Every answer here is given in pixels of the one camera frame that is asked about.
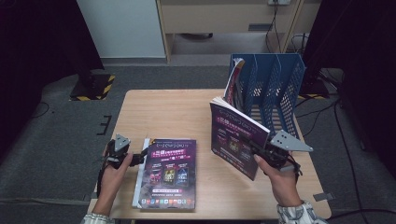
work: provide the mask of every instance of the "power outlet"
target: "power outlet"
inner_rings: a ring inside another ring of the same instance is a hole
[[[288,6],[290,5],[290,0],[268,0],[268,5]]]

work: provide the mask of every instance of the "table top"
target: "table top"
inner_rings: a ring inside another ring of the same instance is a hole
[[[196,208],[193,212],[147,212],[132,208],[138,167],[128,169],[113,204],[111,217],[127,219],[275,219],[276,200],[271,183],[262,172],[255,181],[237,171],[211,151],[209,102],[223,90],[128,91],[113,133],[129,138],[130,152],[139,153],[145,138],[192,138],[197,140]],[[302,199],[314,206],[318,216],[328,218],[327,201],[316,202],[322,193],[318,175],[306,152],[293,152],[302,165],[297,188]],[[96,200],[91,200],[89,212]]]

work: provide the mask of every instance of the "white wall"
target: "white wall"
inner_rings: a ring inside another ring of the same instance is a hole
[[[155,0],[78,0],[101,58],[165,58]]]

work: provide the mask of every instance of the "book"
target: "book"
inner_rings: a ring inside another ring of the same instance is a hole
[[[234,61],[234,68],[223,97],[217,96],[210,102],[211,149],[242,174],[254,180],[259,166],[254,161],[247,139],[260,147],[265,147],[270,131],[244,113],[241,106],[244,103],[242,93],[234,88],[238,85],[239,73],[244,63],[239,59]]]
[[[193,210],[195,159],[194,139],[150,140],[145,163],[139,167],[133,207],[178,212]]]

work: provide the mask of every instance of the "magazine rack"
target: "magazine rack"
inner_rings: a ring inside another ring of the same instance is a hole
[[[299,138],[293,114],[305,66],[297,53],[232,54],[243,58],[239,83],[244,98],[245,114],[260,122],[274,136],[284,130]]]

